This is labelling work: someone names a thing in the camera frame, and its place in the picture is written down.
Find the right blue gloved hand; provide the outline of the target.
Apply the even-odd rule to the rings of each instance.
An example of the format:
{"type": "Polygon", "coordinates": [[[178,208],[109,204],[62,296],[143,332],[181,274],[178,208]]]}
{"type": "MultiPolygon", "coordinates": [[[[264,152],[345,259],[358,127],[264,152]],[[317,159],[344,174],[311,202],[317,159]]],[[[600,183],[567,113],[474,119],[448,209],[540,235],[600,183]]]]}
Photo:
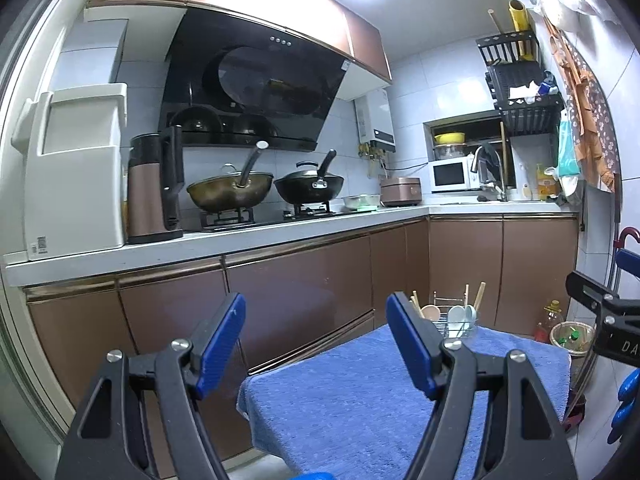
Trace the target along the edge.
{"type": "Polygon", "coordinates": [[[611,431],[608,434],[608,444],[613,444],[623,437],[627,422],[630,419],[631,413],[634,411],[634,404],[636,404],[639,393],[639,375],[640,370],[636,368],[624,379],[620,388],[618,388],[617,399],[620,401],[620,406],[612,418],[611,431]]]}

